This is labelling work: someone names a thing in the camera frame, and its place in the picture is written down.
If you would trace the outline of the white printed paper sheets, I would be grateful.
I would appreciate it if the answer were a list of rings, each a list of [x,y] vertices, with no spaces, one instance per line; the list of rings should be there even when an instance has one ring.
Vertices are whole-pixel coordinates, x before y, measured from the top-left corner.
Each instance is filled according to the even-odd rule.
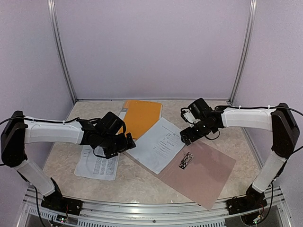
[[[155,174],[159,174],[185,145],[180,129],[163,117],[135,143],[136,147],[127,154]]]

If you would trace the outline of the orange file folder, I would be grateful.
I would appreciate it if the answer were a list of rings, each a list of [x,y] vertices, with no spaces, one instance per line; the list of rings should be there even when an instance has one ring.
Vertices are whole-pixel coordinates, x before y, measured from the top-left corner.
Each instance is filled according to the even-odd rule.
[[[126,125],[126,133],[131,133],[137,140],[161,118],[161,114],[161,103],[126,100],[119,117]]]

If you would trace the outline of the translucent grey plastic sheet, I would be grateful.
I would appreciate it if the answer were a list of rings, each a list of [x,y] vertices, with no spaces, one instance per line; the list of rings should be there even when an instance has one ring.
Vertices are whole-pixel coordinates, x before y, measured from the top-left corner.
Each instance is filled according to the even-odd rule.
[[[185,169],[181,169],[179,164],[188,152],[194,157]],[[200,141],[185,146],[159,174],[147,169],[127,153],[126,156],[207,210],[213,208],[236,163],[235,159]]]

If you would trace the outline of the remaining white paper stack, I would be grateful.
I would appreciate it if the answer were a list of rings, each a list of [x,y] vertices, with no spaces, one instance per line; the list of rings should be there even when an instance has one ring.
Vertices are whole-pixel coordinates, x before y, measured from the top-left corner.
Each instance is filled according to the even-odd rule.
[[[116,179],[119,156],[110,159],[99,156],[105,156],[101,147],[93,150],[89,145],[83,146],[74,174],[78,177],[114,181]]]

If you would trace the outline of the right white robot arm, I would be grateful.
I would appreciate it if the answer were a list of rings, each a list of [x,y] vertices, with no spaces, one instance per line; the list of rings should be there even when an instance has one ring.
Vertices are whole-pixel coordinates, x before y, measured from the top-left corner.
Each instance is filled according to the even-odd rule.
[[[286,103],[268,106],[218,105],[212,108],[199,98],[180,109],[181,118],[188,127],[180,132],[181,141],[189,146],[209,134],[225,128],[241,128],[266,131],[271,134],[271,147],[267,159],[242,199],[242,206],[252,210],[257,206],[265,190],[281,175],[288,159],[300,149],[297,142],[300,129],[294,114],[302,113]]]

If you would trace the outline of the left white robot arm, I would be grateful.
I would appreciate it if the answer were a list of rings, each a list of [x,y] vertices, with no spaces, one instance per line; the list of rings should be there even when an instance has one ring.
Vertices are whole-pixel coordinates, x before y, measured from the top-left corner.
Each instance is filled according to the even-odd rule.
[[[131,133],[126,132],[125,122],[112,112],[102,118],[54,121],[26,117],[22,111],[15,111],[3,123],[6,124],[0,136],[3,165],[14,168],[56,210],[66,206],[66,199],[56,182],[28,160],[26,144],[61,142],[87,145],[92,149],[101,147],[105,159],[136,147]]]

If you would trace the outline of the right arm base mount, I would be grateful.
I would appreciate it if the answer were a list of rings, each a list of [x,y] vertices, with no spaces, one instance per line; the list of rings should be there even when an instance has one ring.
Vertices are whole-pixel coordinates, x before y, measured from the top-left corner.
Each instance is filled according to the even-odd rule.
[[[247,211],[264,208],[267,206],[266,199],[249,201],[246,197],[232,198],[226,201],[229,215],[244,213]]]

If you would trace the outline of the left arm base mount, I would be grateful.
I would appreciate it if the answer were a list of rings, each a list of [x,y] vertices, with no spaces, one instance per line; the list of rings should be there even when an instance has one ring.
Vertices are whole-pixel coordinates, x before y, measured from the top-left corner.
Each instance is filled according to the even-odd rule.
[[[43,197],[41,206],[50,210],[58,211],[65,214],[79,216],[82,209],[83,201],[67,198],[63,196]]]

